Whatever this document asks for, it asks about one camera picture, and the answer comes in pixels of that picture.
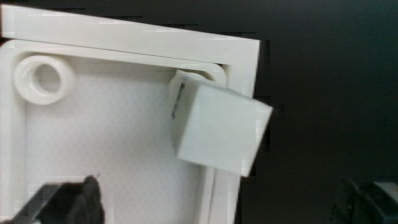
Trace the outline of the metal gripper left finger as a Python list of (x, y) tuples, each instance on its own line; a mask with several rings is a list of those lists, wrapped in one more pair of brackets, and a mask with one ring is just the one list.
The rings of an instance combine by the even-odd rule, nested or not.
[(7, 224), (105, 224), (96, 178), (45, 184)]

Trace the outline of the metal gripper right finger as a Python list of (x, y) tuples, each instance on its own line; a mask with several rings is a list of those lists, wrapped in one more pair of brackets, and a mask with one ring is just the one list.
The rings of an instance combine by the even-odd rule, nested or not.
[(331, 211), (331, 224), (398, 224), (398, 184), (357, 183), (343, 178)]

